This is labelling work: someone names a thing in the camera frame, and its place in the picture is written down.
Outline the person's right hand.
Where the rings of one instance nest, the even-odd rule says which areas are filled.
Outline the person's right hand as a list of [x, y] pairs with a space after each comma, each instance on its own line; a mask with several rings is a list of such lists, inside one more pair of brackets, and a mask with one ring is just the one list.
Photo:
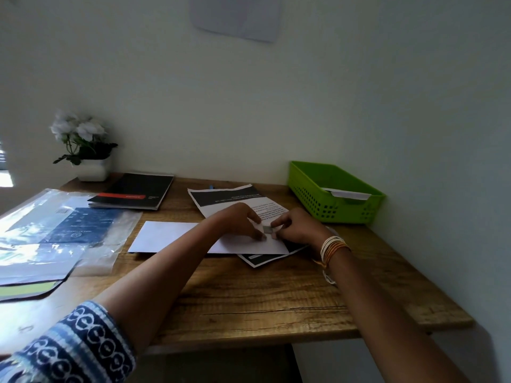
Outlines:
[[311, 247], [317, 254], [320, 253], [323, 242], [335, 234], [320, 221], [313, 218], [302, 208], [294, 208], [283, 213], [270, 224], [275, 229], [287, 229], [288, 240], [296, 244]]

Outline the green plastic basket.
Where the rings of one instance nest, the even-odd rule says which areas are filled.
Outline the green plastic basket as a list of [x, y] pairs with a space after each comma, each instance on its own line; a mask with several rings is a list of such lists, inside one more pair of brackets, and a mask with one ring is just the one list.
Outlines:
[[[288, 186], [310, 214], [323, 223], [370, 224], [386, 195], [332, 164], [289, 163]], [[367, 201], [342, 199], [321, 188], [370, 193]]]

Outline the white folded paper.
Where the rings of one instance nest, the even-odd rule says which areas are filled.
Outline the white folded paper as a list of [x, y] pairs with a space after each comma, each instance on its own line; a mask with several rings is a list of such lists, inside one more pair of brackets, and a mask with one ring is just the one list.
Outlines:
[[360, 193], [355, 191], [340, 190], [334, 188], [321, 188], [322, 190], [329, 192], [332, 196], [342, 199], [354, 199], [359, 201], [367, 201], [372, 195], [370, 193]]

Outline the clear plastic folder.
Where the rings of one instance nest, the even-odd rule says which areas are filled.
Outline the clear plastic folder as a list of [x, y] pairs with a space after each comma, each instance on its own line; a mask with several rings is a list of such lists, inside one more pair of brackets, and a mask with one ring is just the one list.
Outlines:
[[[87, 192], [64, 192], [46, 189], [1, 216], [0, 234], [11, 228], [28, 225], [30, 222], [40, 222], [44, 218], [57, 219], [56, 212], [62, 208], [70, 208], [71, 210], [77, 207], [92, 208], [89, 207], [87, 201], [95, 195], [95, 193]], [[119, 210], [123, 213], [113, 223], [104, 240], [98, 244], [88, 244], [89, 248], [69, 275], [104, 276], [112, 271], [119, 253], [142, 216], [140, 211]]]

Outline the blue patterned sleeve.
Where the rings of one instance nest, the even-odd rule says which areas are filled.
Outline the blue patterned sleeve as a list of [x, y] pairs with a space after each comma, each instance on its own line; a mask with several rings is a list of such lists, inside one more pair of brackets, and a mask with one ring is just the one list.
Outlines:
[[124, 383], [136, 366], [123, 330], [101, 304], [86, 301], [0, 361], [0, 383]]

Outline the black notebook with red label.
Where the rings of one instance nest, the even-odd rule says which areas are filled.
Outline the black notebook with red label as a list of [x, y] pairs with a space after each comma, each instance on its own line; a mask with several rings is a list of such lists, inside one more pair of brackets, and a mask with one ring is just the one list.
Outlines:
[[106, 191], [87, 202], [93, 208], [157, 211], [174, 177], [172, 174], [125, 173]]

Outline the dark blue document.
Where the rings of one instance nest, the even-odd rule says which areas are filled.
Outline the dark blue document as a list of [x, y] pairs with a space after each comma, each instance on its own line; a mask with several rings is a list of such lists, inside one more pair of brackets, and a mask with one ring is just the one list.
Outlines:
[[62, 208], [57, 219], [44, 218], [3, 232], [0, 244], [98, 244], [122, 213], [109, 208]]

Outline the person's left hand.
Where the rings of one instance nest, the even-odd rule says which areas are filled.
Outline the person's left hand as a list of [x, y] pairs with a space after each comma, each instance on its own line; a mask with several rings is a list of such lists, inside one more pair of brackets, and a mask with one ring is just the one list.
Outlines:
[[239, 203], [222, 209], [211, 216], [211, 219], [220, 226], [222, 235], [239, 235]]

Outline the white artificial flower plant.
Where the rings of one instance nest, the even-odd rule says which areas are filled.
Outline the white artificial flower plant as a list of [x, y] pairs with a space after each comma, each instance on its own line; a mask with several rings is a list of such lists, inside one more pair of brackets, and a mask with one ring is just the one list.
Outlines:
[[53, 164], [65, 160], [79, 166], [85, 160], [106, 160], [118, 147], [117, 143], [109, 141], [105, 126], [93, 116], [57, 110], [50, 130], [66, 150]]

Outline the window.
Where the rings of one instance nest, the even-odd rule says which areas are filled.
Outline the window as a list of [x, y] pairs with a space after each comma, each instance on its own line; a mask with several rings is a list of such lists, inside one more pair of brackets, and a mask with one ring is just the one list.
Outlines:
[[14, 182], [9, 171], [7, 154], [0, 140], [0, 188], [13, 188]]

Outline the person's left forearm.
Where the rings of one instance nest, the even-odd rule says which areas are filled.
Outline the person's left forearm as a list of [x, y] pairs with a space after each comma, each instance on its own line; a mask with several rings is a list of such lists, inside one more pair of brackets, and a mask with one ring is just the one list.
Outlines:
[[94, 298], [136, 354], [149, 347], [180, 292], [225, 232], [224, 222], [206, 219]]

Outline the white flower pot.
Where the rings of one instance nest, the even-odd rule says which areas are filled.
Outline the white flower pot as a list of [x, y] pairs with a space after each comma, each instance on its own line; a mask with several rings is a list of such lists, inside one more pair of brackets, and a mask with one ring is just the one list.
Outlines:
[[104, 182], [110, 176], [112, 158], [102, 160], [81, 160], [79, 165], [73, 165], [77, 179], [81, 182]]

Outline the person's right forearm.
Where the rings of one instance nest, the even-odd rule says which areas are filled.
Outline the person's right forearm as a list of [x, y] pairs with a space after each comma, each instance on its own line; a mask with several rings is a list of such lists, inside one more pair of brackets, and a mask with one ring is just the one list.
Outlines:
[[328, 269], [387, 383], [470, 383], [348, 249]]

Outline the white and green envelope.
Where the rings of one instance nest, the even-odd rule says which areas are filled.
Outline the white and green envelope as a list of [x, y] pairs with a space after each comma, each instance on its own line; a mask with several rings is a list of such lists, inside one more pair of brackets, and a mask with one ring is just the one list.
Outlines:
[[0, 288], [64, 281], [88, 244], [0, 246]]

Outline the printed paper with black header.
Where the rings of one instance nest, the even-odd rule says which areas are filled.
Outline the printed paper with black header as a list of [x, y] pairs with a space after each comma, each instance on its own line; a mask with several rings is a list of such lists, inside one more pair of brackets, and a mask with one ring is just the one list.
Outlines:
[[[245, 203], [250, 206], [261, 218], [262, 222], [258, 226], [259, 229], [261, 229], [261, 225], [270, 225], [273, 220], [277, 219], [283, 213], [288, 211], [277, 202], [260, 194], [260, 192], [251, 184], [230, 189], [193, 190], [189, 188], [188, 194], [191, 196], [199, 211], [206, 218], [222, 209], [233, 205], [234, 203]], [[291, 256], [306, 248], [306, 245], [296, 244], [288, 240], [279, 241], [282, 241], [285, 244], [286, 248], [290, 252], [289, 254], [236, 255], [252, 268], [258, 268], [272, 261]]]

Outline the orange and white bangles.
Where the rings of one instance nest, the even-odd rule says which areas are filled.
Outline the orange and white bangles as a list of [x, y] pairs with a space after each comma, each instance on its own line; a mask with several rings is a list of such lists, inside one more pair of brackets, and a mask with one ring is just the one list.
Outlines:
[[323, 245], [320, 250], [320, 264], [323, 269], [326, 269], [329, 265], [329, 261], [336, 253], [336, 251], [340, 249], [348, 249], [351, 251], [350, 247], [346, 244], [345, 240], [338, 236], [331, 236], [323, 242]]

